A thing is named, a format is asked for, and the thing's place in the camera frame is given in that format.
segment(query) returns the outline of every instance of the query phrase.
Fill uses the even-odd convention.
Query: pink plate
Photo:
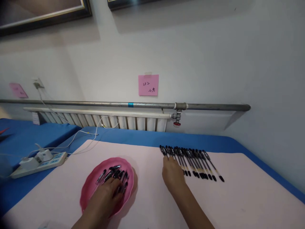
[[[80,206],[82,208],[82,212],[84,212],[84,210],[87,207],[87,204],[96,188],[96,181],[99,178],[99,176],[103,173],[104,169],[107,170],[106,174],[109,172],[109,168],[115,165],[121,165],[120,169],[121,170],[125,170],[127,169],[127,173],[129,175],[129,179],[128,179],[128,186],[126,188],[126,192],[124,194],[124,197],[122,199],[122,201],[114,208],[112,214],[110,215],[110,217],[118,214],[122,207],[125,205],[125,203],[128,201],[130,195],[131,195],[131,191],[133,188],[133,169],[131,167],[131,165],[128,163],[128,161],[126,161],[123,158],[120,157],[112,157],[109,158],[108,160],[103,161],[101,164],[99,164],[97,167],[95,167],[93,169],[93,171],[89,174],[89,176],[87,177],[84,186],[82,188],[82,193],[80,196]]]

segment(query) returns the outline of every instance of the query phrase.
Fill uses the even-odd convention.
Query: blue tablecloth
[[[96,127],[85,127],[82,129],[85,132],[95,133]],[[243,147],[240,143],[230,137],[212,136],[212,135],[191,135],[180,133],[161,133],[139,130],[124,130],[124,129],[104,129],[98,128],[97,141],[112,142],[129,145],[141,145],[159,147],[159,145],[179,146],[185,148],[204,149],[210,152],[222,153],[243,153],[250,158],[255,164],[268,173],[273,179],[284,186],[289,192],[295,195],[299,200],[305,203],[305,195],[296,189],[292,184],[286,181],[268,165],[262,162],[253,153]],[[73,137],[60,144],[60,147],[67,146]],[[73,153],[86,140],[93,139],[94,135],[88,135],[79,132],[73,143],[64,149],[56,149],[58,152]],[[45,170],[40,173],[22,177],[14,182],[6,185],[6,197],[10,192],[10,197],[5,199],[3,205],[3,213],[12,208],[23,196],[25,196],[32,188],[34,188],[41,180],[43,180],[53,169]],[[23,189],[16,189],[16,186],[21,185]]]
[[[0,142],[0,153],[20,156],[7,157],[14,167],[18,167],[21,157],[38,149],[35,143],[44,148],[55,147],[81,129],[70,124],[45,123],[39,126],[31,121],[0,119],[0,131],[6,128],[9,129],[1,137],[7,138]]]

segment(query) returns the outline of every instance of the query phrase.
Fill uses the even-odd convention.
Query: white radiator
[[[67,123],[59,118],[48,108],[24,107],[26,111],[40,113],[46,122]],[[61,109],[52,108],[59,116],[64,117],[69,123],[80,127],[96,127],[103,116],[112,115],[102,119],[101,123],[107,127],[120,129],[147,130],[165,132],[167,119],[171,114],[151,113],[151,112],[131,112],[131,111],[104,111],[104,110],[86,110],[86,109]]]

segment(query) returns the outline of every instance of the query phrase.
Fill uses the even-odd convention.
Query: black frame
[[[38,29],[41,27],[46,27],[50,25],[60,24],[72,20],[81,19],[84,17],[91,17],[91,9],[89,0],[82,0],[84,4],[84,8],[75,10],[72,12],[56,15],[49,18],[43,18],[38,21],[28,22],[20,25],[16,25],[13,27],[0,29],[0,37],[7,36],[14,33],[20,33],[28,30]]]

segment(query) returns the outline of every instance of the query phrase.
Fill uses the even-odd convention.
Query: charger
[[[38,145],[37,143],[35,145],[39,147],[39,152],[37,153],[37,156],[39,157],[41,162],[49,161],[53,158],[53,155],[50,152],[50,150],[41,148],[41,146]]]
[[[39,166],[39,162],[33,157],[30,158],[25,157],[22,159],[19,165],[21,165],[21,167],[25,170],[33,170]]]

